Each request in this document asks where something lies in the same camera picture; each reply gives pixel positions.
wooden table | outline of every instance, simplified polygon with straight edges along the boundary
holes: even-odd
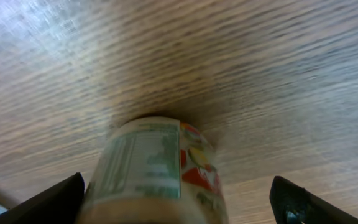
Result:
[[[145,114],[213,143],[231,223],[275,175],[358,217],[358,0],[0,1],[0,190],[88,181]]]

